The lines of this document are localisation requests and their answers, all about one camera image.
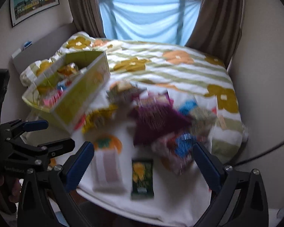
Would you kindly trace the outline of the white pink snack packet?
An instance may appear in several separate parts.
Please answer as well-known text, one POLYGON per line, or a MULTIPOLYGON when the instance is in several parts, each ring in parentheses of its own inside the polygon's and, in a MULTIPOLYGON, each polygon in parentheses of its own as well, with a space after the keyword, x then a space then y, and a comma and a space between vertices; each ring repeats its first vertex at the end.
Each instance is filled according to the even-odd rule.
POLYGON ((93 191, 112 194, 126 191, 117 149, 95 151, 91 168, 93 191))

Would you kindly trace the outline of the green cracker packet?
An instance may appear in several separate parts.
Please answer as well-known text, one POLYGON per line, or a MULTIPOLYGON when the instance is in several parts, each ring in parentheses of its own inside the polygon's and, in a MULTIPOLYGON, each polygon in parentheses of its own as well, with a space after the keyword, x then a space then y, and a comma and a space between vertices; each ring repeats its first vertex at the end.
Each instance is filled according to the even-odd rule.
POLYGON ((153 159, 132 159, 131 199, 148 199, 153 197, 153 159))

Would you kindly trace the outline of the blue red snack bag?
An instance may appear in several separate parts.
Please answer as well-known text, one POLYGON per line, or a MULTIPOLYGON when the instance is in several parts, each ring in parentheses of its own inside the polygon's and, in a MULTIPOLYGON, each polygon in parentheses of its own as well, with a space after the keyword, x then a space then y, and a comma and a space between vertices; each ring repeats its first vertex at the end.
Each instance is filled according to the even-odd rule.
POLYGON ((163 165, 175 175, 182 175, 193 163, 194 144, 207 144, 205 136, 188 132, 170 133, 152 143, 152 151, 161 158, 163 165))

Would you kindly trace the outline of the yellow snack packet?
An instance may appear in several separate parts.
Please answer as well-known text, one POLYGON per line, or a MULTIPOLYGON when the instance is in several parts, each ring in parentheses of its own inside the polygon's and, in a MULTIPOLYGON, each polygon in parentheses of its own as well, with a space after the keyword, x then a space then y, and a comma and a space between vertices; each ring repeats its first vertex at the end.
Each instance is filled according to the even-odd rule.
POLYGON ((110 104, 108 107, 95 109, 88 114, 86 114, 83 126, 82 133, 85 134, 92 129, 100 129, 104 127, 108 121, 110 121, 116 111, 118 110, 118 105, 110 104))

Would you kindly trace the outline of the yellow green cardboard box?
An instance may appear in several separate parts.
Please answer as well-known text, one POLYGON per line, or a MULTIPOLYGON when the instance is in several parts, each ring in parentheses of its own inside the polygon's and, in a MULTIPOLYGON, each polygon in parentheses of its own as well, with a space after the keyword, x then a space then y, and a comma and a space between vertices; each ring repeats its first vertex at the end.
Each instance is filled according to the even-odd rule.
POLYGON ((33 81, 22 100, 39 117, 71 134, 109 78, 105 52, 68 53, 33 81))

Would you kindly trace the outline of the purple snack bag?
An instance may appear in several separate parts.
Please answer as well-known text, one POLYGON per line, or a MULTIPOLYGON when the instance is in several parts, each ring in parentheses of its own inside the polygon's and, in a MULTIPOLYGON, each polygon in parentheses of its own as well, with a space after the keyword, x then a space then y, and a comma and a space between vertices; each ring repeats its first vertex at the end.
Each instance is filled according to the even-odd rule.
POLYGON ((134 146, 150 145, 164 135, 191 125, 189 118, 166 103, 135 107, 129 113, 129 117, 136 121, 134 146))

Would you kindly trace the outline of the grey headboard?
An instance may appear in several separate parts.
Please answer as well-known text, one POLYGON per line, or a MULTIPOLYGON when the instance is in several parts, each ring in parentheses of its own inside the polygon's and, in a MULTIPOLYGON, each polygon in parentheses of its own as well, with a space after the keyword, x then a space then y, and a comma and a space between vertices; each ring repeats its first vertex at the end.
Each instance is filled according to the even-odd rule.
POLYGON ((24 49, 13 59, 13 65, 17 73, 21 74, 31 63, 37 60, 53 56, 63 43, 77 32, 74 23, 70 23, 32 43, 31 46, 24 49))

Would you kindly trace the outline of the floral patterned bed blanket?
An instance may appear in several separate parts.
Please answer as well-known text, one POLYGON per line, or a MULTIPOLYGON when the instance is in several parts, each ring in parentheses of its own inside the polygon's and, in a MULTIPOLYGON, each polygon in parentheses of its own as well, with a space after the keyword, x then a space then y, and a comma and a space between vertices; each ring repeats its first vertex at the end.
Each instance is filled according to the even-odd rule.
POLYGON ((209 206, 211 192, 196 163, 175 175, 162 163, 151 145, 133 145, 136 121, 129 117, 135 107, 155 103, 171 105, 189 118, 188 132, 208 138, 210 152, 221 162, 232 159, 240 148, 243 126, 233 83, 221 60, 197 50, 172 44, 93 38, 85 32, 72 35, 50 58, 31 63, 20 80, 28 87, 62 56, 78 51, 106 53, 110 78, 90 103, 73 133, 50 124, 27 136, 31 143, 58 139, 66 132, 79 148, 90 141, 95 151, 117 149, 126 191, 119 194, 93 191, 92 162, 77 191, 112 212, 138 221, 164 226, 193 226, 209 206), (89 112, 118 105, 114 117, 100 129, 83 134, 89 112), (132 159, 153 159, 154 197, 131 199, 132 159))

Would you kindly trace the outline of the framed city picture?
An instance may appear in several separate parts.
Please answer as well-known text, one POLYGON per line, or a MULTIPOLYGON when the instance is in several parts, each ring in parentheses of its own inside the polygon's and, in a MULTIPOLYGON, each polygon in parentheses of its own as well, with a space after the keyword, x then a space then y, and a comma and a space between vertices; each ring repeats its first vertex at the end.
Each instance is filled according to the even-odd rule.
POLYGON ((29 17, 59 5, 59 0, 9 0, 12 27, 29 17))

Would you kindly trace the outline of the brown right curtain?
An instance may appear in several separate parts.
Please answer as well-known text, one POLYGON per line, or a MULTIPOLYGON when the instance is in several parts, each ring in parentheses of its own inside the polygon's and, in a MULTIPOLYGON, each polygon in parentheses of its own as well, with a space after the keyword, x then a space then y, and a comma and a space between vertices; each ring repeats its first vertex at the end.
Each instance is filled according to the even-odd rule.
POLYGON ((202 0, 186 47, 222 60, 227 68, 239 45, 244 0, 202 0))

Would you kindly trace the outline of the brown curtain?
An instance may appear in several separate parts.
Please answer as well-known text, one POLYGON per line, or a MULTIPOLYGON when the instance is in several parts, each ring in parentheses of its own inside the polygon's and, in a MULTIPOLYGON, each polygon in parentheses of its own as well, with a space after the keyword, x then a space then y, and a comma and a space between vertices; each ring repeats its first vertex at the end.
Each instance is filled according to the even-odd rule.
POLYGON ((222 60, 227 68, 239 45, 244 0, 202 0, 186 47, 222 60))
POLYGON ((98 0, 68 1, 76 29, 95 38, 105 38, 98 0))

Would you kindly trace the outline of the brown left curtain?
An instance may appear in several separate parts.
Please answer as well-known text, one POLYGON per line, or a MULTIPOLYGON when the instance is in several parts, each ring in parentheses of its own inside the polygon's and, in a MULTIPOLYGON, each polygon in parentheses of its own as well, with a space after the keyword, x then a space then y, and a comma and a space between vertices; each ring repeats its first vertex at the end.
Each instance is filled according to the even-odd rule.
POLYGON ((68 1, 76 29, 95 38, 105 38, 98 0, 68 1))

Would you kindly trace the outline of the light blue window cloth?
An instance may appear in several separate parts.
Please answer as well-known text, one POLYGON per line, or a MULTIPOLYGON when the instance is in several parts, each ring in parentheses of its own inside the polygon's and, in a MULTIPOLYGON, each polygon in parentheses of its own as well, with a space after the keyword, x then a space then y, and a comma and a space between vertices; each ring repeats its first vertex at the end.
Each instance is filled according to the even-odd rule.
POLYGON ((99 0, 106 38, 184 46, 195 27, 198 0, 99 0))

